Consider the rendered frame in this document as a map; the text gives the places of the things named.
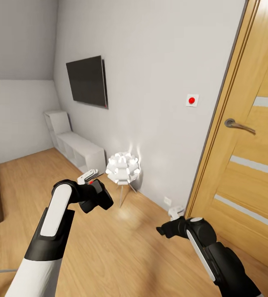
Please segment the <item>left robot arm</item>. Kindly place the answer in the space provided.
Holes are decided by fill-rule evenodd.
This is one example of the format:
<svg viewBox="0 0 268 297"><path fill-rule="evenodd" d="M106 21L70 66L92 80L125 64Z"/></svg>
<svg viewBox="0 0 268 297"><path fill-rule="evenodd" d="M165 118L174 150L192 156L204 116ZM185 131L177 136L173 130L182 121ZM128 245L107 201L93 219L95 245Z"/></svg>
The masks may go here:
<svg viewBox="0 0 268 297"><path fill-rule="evenodd" d="M55 297L75 214L75 210L69 210L68 205L82 205L101 193L104 190L102 183L94 180L99 175L97 169L92 169L81 175L78 183L64 179L53 186L50 204L45 208L5 297Z"/></svg>

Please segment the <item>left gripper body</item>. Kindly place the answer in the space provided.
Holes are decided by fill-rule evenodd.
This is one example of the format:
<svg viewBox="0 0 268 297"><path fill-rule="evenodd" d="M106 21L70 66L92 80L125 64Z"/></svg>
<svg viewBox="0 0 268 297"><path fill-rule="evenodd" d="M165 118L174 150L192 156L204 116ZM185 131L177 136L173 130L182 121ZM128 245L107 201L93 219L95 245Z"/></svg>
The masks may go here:
<svg viewBox="0 0 268 297"><path fill-rule="evenodd" d="M92 199L104 190L102 183L98 179L92 181L89 185L86 184L85 186L88 188L88 197L84 201L79 202L79 205L88 202L90 199Z"/></svg>

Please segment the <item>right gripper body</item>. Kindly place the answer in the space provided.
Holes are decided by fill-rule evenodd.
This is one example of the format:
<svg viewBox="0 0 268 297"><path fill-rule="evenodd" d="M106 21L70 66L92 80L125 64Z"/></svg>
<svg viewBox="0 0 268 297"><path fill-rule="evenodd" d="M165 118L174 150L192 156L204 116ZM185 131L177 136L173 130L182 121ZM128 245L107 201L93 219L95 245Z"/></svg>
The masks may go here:
<svg viewBox="0 0 268 297"><path fill-rule="evenodd" d="M180 216L179 219L173 220L173 221L169 221L167 223L164 223L162 226L164 228L164 232L167 238L171 238L173 236L181 236L181 233L179 231L179 224L181 221L185 220L184 216ZM162 227L160 226L160 228Z"/></svg>

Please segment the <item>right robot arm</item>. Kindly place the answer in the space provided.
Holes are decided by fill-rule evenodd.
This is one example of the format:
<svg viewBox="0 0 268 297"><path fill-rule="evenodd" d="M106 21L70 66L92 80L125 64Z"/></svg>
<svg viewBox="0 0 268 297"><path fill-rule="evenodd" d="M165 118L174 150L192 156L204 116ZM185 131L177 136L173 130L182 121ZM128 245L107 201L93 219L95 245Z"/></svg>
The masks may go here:
<svg viewBox="0 0 268 297"><path fill-rule="evenodd" d="M180 204L166 211L171 221L157 227L167 238L181 236L191 241L210 278L223 297L264 297L253 281L245 274L238 256L221 242L213 227L202 217L189 218L178 213L185 211Z"/></svg>

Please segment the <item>digital camera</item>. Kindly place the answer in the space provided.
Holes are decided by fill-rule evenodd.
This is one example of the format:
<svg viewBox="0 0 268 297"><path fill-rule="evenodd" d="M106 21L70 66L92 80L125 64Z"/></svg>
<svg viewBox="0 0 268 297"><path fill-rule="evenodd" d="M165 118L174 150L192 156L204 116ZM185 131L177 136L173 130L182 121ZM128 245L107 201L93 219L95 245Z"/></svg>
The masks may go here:
<svg viewBox="0 0 268 297"><path fill-rule="evenodd" d="M80 205L81 209L85 213L89 213L98 205L104 210L108 210L114 204L112 197L110 196L107 189L105 187L103 187L103 189L104 190L101 193L90 199L88 202Z"/></svg>

